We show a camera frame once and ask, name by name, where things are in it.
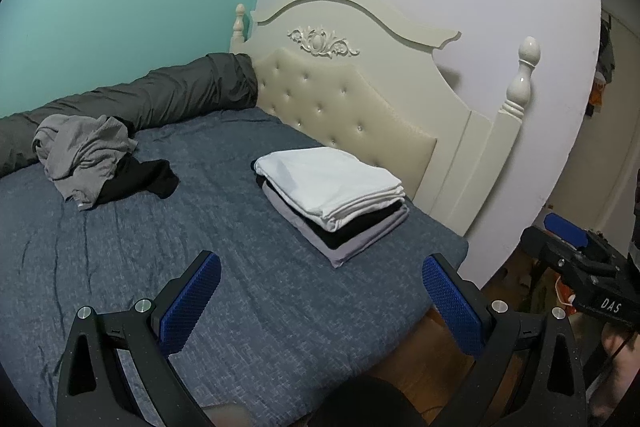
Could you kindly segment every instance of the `wooden floor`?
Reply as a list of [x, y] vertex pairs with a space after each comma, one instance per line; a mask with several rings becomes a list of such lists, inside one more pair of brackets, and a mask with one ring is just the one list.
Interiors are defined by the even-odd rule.
[[[530, 269], [532, 262], [515, 253], [505, 264], [500, 277], [482, 289], [493, 301], [501, 299], [515, 308], [526, 294], [518, 280]], [[456, 346], [437, 311], [431, 309], [409, 336], [369, 374], [389, 381], [411, 401], [422, 417], [430, 423], [456, 392], [473, 364]], [[504, 409], [522, 368], [522, 360], [513, 357], [483, 423], [495, 422]], [[291, 427], [302, 427], [304, 421]]]

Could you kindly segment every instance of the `folded white shirt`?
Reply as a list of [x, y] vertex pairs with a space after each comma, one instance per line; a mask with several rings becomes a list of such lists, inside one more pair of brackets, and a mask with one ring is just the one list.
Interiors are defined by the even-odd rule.
[[290, 206], [329, 232], [404, 201], [402, 182], [391, 172], [331, 147], [273, 152], [256, 160], [255, 171]]

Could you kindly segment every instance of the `bed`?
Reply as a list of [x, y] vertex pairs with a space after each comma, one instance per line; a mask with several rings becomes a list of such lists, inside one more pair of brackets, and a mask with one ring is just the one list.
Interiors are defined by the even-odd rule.
[[[222, 282], [170, 360], [199, 404], [241, 403], [257, 426], [292, 423], [383, 359], [431, 306], [425, 256], [465, 258], [462, 236], [522, 123], [535, 41], [520, 47], [491, 122], [433, 63], [431, 51], [457, 32], [415, 25], [377, 0], [287, 0], [252, 19], [245, 40], [238, 7], [230, 50], [253, 62], [257, 107], [136, 134], [136, 156], [168, 159], [180, 178], [168, 199], [143, 192], [78, 212], [38, 164], [0, 178], [0, 362], [43, 426], [55, 423], [75, 311], [153, 296], [200, 250], [219, 254]], [[320, 143], [389, 169], [413, 201], [397, 230], [339, 269], [274, 211], [250, 168]], [[123, 364], [160, 425], [124, 355]]]

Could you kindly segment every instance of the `blue-gray bed sheet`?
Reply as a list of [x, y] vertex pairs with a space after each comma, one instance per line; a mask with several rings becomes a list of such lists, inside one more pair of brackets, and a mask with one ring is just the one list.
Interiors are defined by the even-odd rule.
[[[258, 156], [318, 146], [259, 108], [221, 111], [136, 134], [140, 160], [180, 178], [166, 200], [142, 192], [79, 212], [41, 165], [0, 179], [0, 362], [45, 426], [55, 424], [60, 357], [74, 312], [128, 309], [155, 296], [201, 250], [222, 282], [170, 360], [202, 406], [244, 404], [257, 426], [285, 426], [393, 350], [431, 305], [425, 256], [456, 267], [466, 240], [409, 204], [408, 219], [334, 269], [274, 210], [250, 168]], [[160, 425], [130, 357], [146, 418]]]

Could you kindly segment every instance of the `bed post finial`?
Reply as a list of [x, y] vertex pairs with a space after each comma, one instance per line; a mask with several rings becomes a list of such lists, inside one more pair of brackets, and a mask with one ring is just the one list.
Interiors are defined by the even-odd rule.
[[236, 20], [234, 22], [234, 32], [231, 36], [231, 44], [229, 45], [229, 51], [236, 53], [236, 46], [238, 44], [244, 44], [244, 4], [236, 6]]
[[518, 74], [507, 88], [507, 99], [502, 104], [502, 110], [522, 120], [524, 108], [531, 98], [531, 73], [540, 61], [540, 46], [536, 39], [524, 39], [518, 49], [518, 61]]

